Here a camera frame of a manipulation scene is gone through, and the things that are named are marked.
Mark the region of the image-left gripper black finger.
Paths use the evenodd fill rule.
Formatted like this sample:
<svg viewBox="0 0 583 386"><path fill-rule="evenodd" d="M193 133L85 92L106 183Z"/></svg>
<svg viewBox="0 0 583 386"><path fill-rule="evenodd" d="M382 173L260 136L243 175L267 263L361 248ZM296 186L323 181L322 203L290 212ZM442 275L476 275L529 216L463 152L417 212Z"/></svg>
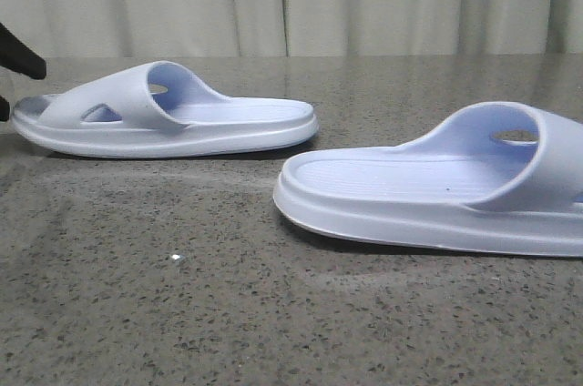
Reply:
<svg viewBox="0 0 583 386"><path fill-rule="evenodd" d="M8 121L10 118L10 103L0 96L0 121Z"/></svg>
<svg viewBox="0 0 583 386"><path fill-rule="evenodd" d="M1 66L19 74L42 80L46 77L46 61L0 24Z"/></svg>

